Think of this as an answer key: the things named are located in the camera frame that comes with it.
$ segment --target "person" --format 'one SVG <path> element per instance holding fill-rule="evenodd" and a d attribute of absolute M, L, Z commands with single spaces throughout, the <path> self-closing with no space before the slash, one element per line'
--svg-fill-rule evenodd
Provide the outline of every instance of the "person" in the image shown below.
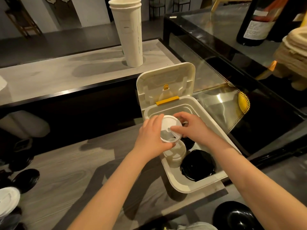
<path fill-rule="evenodd" d="M 142 168 L 151 159 L 171 149 L 160 139 L 163 114 L 146 119 L 135 146 L 108 181 L 95 194 L 68 230 L 112 229 L 130 189 Z M 186 112 L 174 114 L 184 127 L 171 130 L 207 146 L 248 207 L 266 230 L 307 229 L 307 208 L 281 186 L 263 174 L 229 143 L 220 138 L 198 117 Z M 194 229 L 216 229 L 199 223 Z"/>

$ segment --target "wooden chair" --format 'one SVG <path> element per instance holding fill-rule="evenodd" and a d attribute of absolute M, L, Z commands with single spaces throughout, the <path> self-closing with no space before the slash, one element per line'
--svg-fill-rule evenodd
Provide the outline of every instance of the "wooden chair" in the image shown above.
<path fill-rule="evenodd" d="M 214 12 L 217 9 L 220 2 L 228 2 L 228 1 L 251 1 L 251 0 L 216 0 L 211 9 L 211 12 Z"/>
<path fill-rule="evenodd" d="M 38 35 L 42 34 L 20 0 L 5 0 L 5 2 L 10 8 L 5 11 L 5 14 L 25 38 L 30 37 L 28 32 L 32 30 Z"/>

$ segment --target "glass display case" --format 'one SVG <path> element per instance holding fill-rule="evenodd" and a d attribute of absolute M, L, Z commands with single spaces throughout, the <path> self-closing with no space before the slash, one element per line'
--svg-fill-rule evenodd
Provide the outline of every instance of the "glass display case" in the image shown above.
<path fill-rule="evenodd" d="M 246 157 L 262 160 L 306 137 L 307 89 L 295 90 L 290 79 L 268 69 L 279 43 L 236 42 L 248 5 L 166 15 L 163 41 L 182 62 L 195 65 L 193 96 Z"/>

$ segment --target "wine bottle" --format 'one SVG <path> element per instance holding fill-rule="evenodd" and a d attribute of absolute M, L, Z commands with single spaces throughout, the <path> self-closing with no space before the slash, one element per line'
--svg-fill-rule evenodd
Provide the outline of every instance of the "wine bottle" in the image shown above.
<path fill-rule="evenodd" d="M 252 0 L 237 35 L 237 42 L 259 46 L 268 36 L 288 0 Z"/>
<path fill-rule="evenodd" d="M 307 0 L 289 0 L 267 36 L 267 40 L 281 42 L 290 31 L 300 27 L 306 11 Z"/>

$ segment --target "box lid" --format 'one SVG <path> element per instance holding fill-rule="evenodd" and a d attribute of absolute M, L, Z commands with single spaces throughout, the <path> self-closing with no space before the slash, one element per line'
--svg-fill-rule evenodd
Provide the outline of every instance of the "box lid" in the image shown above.
<path fill-rule="evenodd" d="M 192 96 L 195 66 L 185 62 L 142 73 L 136 80 L 141 110 L 174 96 Z"/>

